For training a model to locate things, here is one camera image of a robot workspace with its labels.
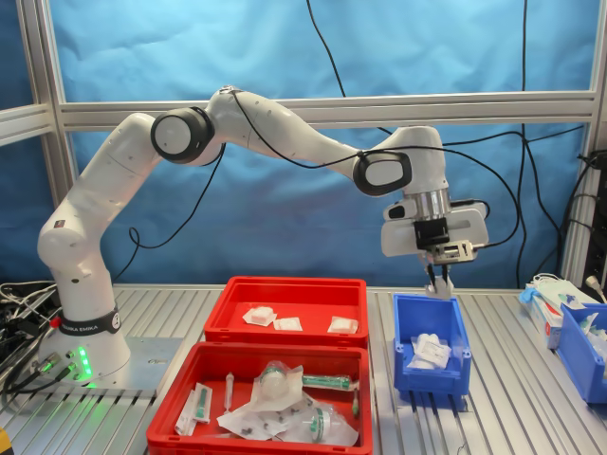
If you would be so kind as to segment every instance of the franka emika robot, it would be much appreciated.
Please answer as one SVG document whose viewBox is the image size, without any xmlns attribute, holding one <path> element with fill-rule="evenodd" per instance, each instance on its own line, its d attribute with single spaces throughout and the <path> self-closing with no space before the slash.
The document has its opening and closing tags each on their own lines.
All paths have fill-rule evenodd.
<svg viewBox="0 0 607 455">
<path fill-rule="evenodd" d="M 40 232 L 38 254 L 57 283 L 63 310 L 61 324 L 38 351 L 50 376 L 69 371 L 62 383 L 85 385 L 115 376 L 129 362 L 101 236 L 162 158 L 203 166 L 226 142 L 327 164 L 370 196 L 402 190 L 402 199 L 383 212 L 381 248 L 389 257 L 419 255 L 432 297 L 450 297 L 448 266 L 472 261 L 488 242 L 483 204 L 449 199 L 442 143 L 432 127 L 398 128 L 374 149 L 360 151 L 323 136 L 281 104 L 231 86 L 204 110 L 175 109 L 156 119 L 132 114 L 103 142 Z"/>
</svg>

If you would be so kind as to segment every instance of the green led light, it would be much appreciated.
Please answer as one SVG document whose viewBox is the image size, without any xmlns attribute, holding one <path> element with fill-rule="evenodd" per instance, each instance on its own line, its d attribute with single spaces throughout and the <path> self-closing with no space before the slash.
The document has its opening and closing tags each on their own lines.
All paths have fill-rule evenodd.
<svg viewBox="0 0 607 455">
<path fill-rule="evenodd" d="M 86 376 L 90 377 L 93 375 L 93 370 L 91 369 L 88 361 L 88 357 L 86 356 L 86 350 L 82 346 L 78 348 L 78 352 L 80 353 L 80 361 L 83 364 L 84 372 Z"/>
</svg>

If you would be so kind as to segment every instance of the box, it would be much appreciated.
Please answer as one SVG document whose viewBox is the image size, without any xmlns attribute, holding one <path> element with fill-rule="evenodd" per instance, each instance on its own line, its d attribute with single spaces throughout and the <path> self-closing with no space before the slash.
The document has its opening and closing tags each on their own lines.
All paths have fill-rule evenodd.
<svg viewBox="0 0 607 455">
<path fill-rule="evenodd" d="M 588 303 L 585 306 L 583 310 L 561 306 L 563 319 L 558 353 L 581 398 L 587 403 L 607 403 L 605 362 L 579 327 L 585 318 L 598 313 L 593 325 L 607 329 L 607 305 Z"/>
<path fill-rule="evenodd" d="M 362 280 L 234 277 L 205 324 L 207 341 L 367 347 L 367 292 Z M 251 308 L 270 306 L 278 319 L 300 319 L 302 332 L 247 324 Z M 328 334 L 334 316 L 356 319 L 355 334 Z"/>
<path fill-rule="evenodd" d="M 542 336 L 548 349 L 557 349 L 561 340 L 562 315 L 541 296 L 533 296 L 524 304 L 533 325 Z"/>
<path fill-rule="evenodd" d="M 271 306 L 278 318 L 299 317 L 303 332 L 284 332 L 249 325 L 242 316 L 252 307 Z M 331 318 L 357 319 L 355 334 L 328 334 Z M 152 455 L 172 454 L 294 454 L 317 455 L 373 452 L 366 284 L 361 280 L 316 278 L 234 277 L 205 324 L 204 343 L 193 346 L 162 401 L 147 439 Z M 352 413 L 354 395 L 348 391 L 306 388 L 313 398 L 333 404 L 359 432 L 352 447 L 293 444 L 218 438 L 228 434 L 217 425 L 224 413 L 226 375 L 234 375 L 232 410 L 250 400 L 253 379 L 271 360 L 303 366 L 306 374 L 347 374 L 359 381 L 359 418 Z M 197 425 L 192 436 L 175 434 L 179 413 L 196 382 L 212 388 L 211 422 Z"/>
<path fill-rule="evenodd" d="M 395 388 L 461 396 L 468 393 L 472 354 L 457 299 L 394 295 Z M 451 347 L 446 370 L 407 368 L 414 356 L 412 337 L 437 334 Z"/>
<path fill-rule="evenodd" d="M 269 346 L 218 342 L 195 344 L 148 427 L 149 452 L 151 455 L 371 454 L 373 429 L 368 358 L 366 350 L 350 347 Z M 360 383 L 358 419 L 355 419 L 352 413 L 351 392 L 305 390 L 313 398 L 332 404 L 346 418 L 348 423 L 359 432 L 357 445 L 343 447 L 214 437 L 227 432 L 219 427 L 216 421 L 216 417 L 224 413 L 226 375 L 230 372 L 234 375 L 232 409 L 235 410 L 249 401 L 253 379 L 270 360 L 280 360 L 291 368 L 303 365 L 303 371 L 309 374 L 348 374 L 358 380 Z M 197 425 L 192 436 L 178 436 L 174 431 L 175 422 L 196 382 L 212 388 L 212 420 L 207 425 Z"/>
</svg>

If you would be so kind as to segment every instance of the sterile pouch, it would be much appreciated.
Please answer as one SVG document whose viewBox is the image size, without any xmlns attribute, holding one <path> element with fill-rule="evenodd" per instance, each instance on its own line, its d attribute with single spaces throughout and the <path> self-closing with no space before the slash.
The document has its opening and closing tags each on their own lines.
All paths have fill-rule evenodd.
<svg viewBox="0 0 607 455">
<path fill-rule="evenodd" d="M 258 306 L 257 308 L 251 308 L 244 315 L 243 319 L 247 324 L 262 325 L 268 327 L 268 325 L 276 319 L 278 315 L 274 313 L 269 306 Z"/>
<path fill-rule="evenodd" d="M 275 330 L 291 330 L 296 332 L 302 332 L 302 324 L 299 318 L 283 318 L 274 320 Z"/>
<path fill-rule="evenodd" d="M 555 308 L 561 308 L 563 304 L 572 310 L 581 310 L 585 308 L 584 303 L 598 303 L 567 280 L 544 279 L 535 282 L 535 287 Z"/>
<path fill-rule="evenodd" d="M 412 337 L 414 358 L 407 368 L 424 370 L 445 370 L 451 356 L 451 348 L 446 340 L 438 339 L 435 334 L 421 334 Z"/>
<path fill-rule="evenodd" d="M 220 427 L 232 431 L 247 439 L 265 441 L 278 433 L 287 431 L 297 423 L 299 416 L 306 410 L 318 406 L 319 403 L 303 393 L 303 399 L 298 403 L 280 410 L 251 410 L 250 404 L 229 412 L 217 418 Z"/>
<path fill-rule="evenodd" d="M 339 318 L 334 316 L 331 318 L 331 325 L 327 333 L 329 334 L 355 334 L 359 329 L 359 322 L 356 319 Z"/>
<path fill-rule="evenodd" d="M 250 409 L 285 410 L 302 400 L 304 368 L 289 369 L 284 363 L 271 361 L 253 382 Z"/>
<path fill-rule="evenodd" d="M 277 437 L 287 443 L 353 446 L 359 433 L 332 406 L 320 404 L 298 415 L 290 428 Z"/>
</svg>

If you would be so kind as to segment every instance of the medical packaging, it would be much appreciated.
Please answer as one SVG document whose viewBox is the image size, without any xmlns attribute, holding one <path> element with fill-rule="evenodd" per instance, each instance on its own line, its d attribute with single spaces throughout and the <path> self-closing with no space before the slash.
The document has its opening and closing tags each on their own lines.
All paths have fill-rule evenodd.
<svg viewBox="0 0 607 455">
<path fill-rule="evenodd" d="M 532 296 L 524 307 L 546 348 L 557 349 L 561 341 L 562 312 L 539 295 Z"/>
<path fill-rule="evenodd" d="M 258 306 L 257 308 L 248 310 L 243 315 L 243 319 L 247 324 L 268 327 L 268 325 L 276 319 L 276 316 L 277 315 L 269 306 Z"/>
<path fill-rule="evenodd" d="M 284 410 L 304 397 L 300 366 L 289 369 L 284 363 L 271 361 L 253 382 L 250 410 Z"/>
<path fill-rule="evenodd" d="M 359 433 L 332 406 L 320 404 L 298 415 L 296 422 L 277 437 L 288 443 L 353 446 Z"/>
<path fill-rule="evenodd" d="M 274 329 L 301 332 L 303 330 L 299 318 L 283 318 L 274 320 Z"/>
<path fill-rule="evenodd" d="M 331 318 L 331 325 L 327 332 L 329 334 L 355 334 L 358 328 L 359 322 L 357 320 L 334 316 Z"/>
</svg>

